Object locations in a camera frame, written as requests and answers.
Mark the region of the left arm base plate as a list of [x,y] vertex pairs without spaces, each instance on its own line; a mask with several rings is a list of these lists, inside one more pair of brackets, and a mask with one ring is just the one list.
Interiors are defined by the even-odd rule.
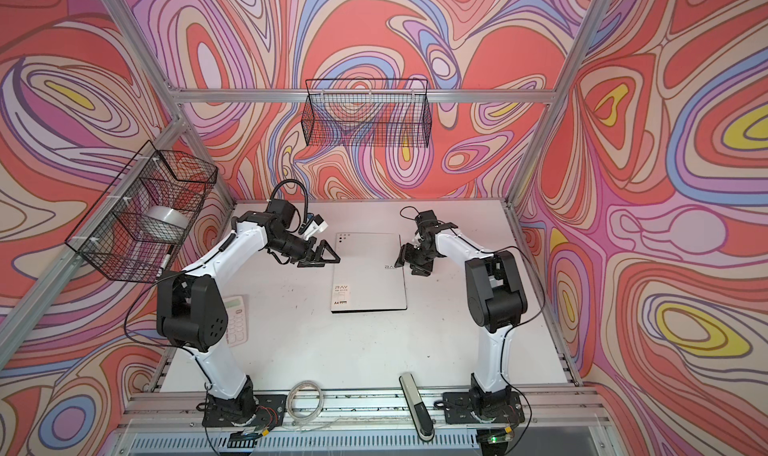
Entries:
[[283,424],[285,402],[285,395],[246,392],[227,400],[207,395],[196,409],[203,414],[202,423],[206,428],[274,428]]

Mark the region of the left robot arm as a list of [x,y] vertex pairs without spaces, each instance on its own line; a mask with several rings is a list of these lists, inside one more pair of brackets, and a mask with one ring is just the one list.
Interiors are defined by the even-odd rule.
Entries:
[[212,250],[157,282],[156,329],[172,347],[188,352],[205,381],[204,423],[246,426],[259,404],[253,382],[227,342],[225,283],[254,254],[265,251],[280,265],[299,268],[338,264],[341,257],[318,234],[327,223],[309,211],[309,191],[295,178],[280,181],[262,211],[232,219],[231,230]]

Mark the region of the white and black file folder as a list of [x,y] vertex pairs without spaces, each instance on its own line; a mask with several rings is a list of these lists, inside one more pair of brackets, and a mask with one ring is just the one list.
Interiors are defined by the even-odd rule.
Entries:
[[404,271],[396,267],[401,239],[395,233],[340,232],[334,250],[332,313],[404,311],[408,308]]

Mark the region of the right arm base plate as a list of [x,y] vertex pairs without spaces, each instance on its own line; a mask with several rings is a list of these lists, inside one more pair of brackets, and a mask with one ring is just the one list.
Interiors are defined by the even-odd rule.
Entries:
[[526,420],[520,394],[511,389],[444,392],[441,402],[447,424],[505,423],[516,427]]

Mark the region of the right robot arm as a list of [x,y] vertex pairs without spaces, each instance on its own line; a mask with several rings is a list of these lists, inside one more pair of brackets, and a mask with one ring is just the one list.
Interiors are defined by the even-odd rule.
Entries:
[[483,422],[517,426],[525,416],[521,393],[509,382],[508,339],[528,310],[517,260],[507,248],[488,249],[464,235],[432,210],[416,212],[412,242],[401,246],[395,265],[414,276],[428,277],[434,261],[447,258],[463,270],[467,307],[480,330],[478,358],[467,393],[469,410]]

